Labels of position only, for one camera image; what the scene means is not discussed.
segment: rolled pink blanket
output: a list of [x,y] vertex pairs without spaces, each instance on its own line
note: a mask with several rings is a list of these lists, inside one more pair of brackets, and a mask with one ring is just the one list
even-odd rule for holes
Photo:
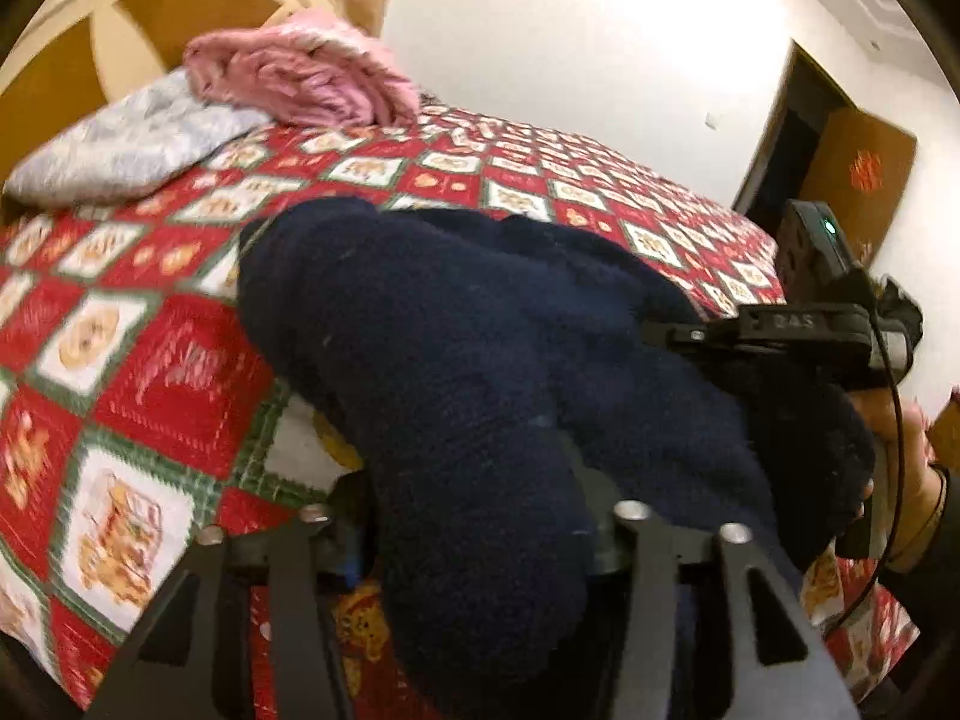
[[322,8],[261,29],[194,38],[184,66],[197,97],[260,108],[306,127],[404,127],[419,113],[419,89],[394,57]]

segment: navy blue clothing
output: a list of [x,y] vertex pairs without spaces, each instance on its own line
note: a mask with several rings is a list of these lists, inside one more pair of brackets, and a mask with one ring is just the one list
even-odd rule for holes
[[365,459],[397,654],[458,716],[541,672],[583,614],[593,526],[560,430],[670,522],[749,525],[794,587],[872,470],[866,429],[808,372],[721,366],[717,386],[645,346],[642,319],[696,312],[580,230],[307,202],[243,257],[239,312],[277,374]]

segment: screw head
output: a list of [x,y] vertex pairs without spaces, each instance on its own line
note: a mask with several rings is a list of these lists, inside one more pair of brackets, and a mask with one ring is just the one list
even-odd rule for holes
[[327,522],[330,512],[322,503],[308,503],[299,511],[299,518],[308,525]]
[[730,544],[746,544],[754,534],[746,525],[739,522],[728,522],[720,526],[720,538]]
[[197,533],[197,543],[203,547],[212,547],[224,543],[224,529],[219,525],[208,525]]
[[619,501],[613,507],[613,513],[617,518],[630,522],[639,522],[641,519],[649,519],[653,515],[654,509],[651,509],[645,503],[640,501]]

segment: white wall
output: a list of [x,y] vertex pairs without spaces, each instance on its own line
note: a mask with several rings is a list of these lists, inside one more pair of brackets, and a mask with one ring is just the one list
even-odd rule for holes
[[[926,336],[904,389],[931,413],[960,382],[960,105],[875,65],[816,0],[391,0],[384,36],[450,103],[608,143],[730,205],[796,40],[866,110],[919,138],[875,260],[920,300]],[[716,130],[704,125],[717,115]]]

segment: open door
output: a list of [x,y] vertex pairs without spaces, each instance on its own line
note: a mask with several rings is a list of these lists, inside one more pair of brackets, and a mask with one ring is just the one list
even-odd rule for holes
[[913,135],[856,108],[827,119],[800,199],[829,204],[865,266],[893,221],[916,151]]

